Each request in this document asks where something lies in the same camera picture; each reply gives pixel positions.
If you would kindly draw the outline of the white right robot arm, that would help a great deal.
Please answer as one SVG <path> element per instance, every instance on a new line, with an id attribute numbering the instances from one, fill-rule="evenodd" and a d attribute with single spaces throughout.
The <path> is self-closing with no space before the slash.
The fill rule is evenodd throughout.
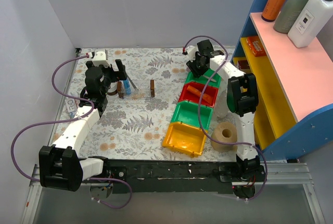
<path id="1" fill-rule="evenodd" d="M 203 92 L 215 75 L 219 75 L 227 83 L 226 105 L 235 119 L 237 141 L 221 142 L 208 135 L 201 122 L 203 96 L 199 97 L 198 102 L 198 122 L 204 135 L 211 141 L 238 147 L 234 176 L 241 181 L 247 181 L 262 169 L 254 140 L 254 116 L 259 104 L 257 82 L 254 74 L 246 74 L 236 68 L 230 62 L 226 48 L 222 49 L 223 51 L 214 50 L 210 40 L 206 39 L 200 41 L 197 47 L 185 45 L 183 54 L 189 56 L 190 61 L 186 65 L 195 77 L 201 77 L 209 69 L 213 71 L 204 85 Z"/>

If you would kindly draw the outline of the clear glass cup brown band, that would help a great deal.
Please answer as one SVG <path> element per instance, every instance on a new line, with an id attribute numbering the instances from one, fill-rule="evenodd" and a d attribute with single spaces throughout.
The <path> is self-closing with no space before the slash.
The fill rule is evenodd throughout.
<path id="1" fill-rule="evenodd" d="M 107 95 L 108 96 L 115 96 L 115 95 L 117 95 L 118 94 L 117 87 L 118 87 L 118 83 L 117 82 L 111 83 L 110 84 L 110 88 L 108 89 Z"/>

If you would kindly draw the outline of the clear glass tray brown handles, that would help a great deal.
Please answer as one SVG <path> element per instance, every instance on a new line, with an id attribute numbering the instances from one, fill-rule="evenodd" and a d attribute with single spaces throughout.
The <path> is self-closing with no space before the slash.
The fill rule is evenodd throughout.
<path id="1" fill-rule="evenodd" d="M 120 99 L 141 100 L 156 96 L 155 80 L 130 80 L 117 82 L 117 93 Z"/>

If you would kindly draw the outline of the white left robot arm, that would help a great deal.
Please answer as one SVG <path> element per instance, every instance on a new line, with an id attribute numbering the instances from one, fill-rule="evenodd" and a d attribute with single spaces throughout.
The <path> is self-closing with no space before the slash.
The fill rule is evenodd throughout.
<path id="1" fill-rule="evenodd" d="M 94 177 L 106 182 L 111 175 L 101 156 L 79 158 L 78 152 L 90 129 L 104 113 L 107 94 L 118 81 L 127 79 L 125 66 L 117 59 L 118 69 L 111 65 L 86 62 L 85 87 L 80 93 L 80 103 L 75 118 L 63 134 L 51 145 L 39 151 L 40 183 L 43 187 L 76 191 L 81 182 Z"/>

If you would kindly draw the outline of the blue toothpaste tube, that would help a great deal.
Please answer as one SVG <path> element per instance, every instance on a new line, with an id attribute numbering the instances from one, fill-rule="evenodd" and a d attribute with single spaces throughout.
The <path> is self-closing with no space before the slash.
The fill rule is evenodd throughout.
<path id="1" fill-rule="evenodd" d="M 124 92 L 127 96 L 129 96 L 131 92 L 131 86 L 130 86 L 130 81 L 127 78 L 126 80 L 123 81 L 123 86 L 124 86 Z"/>

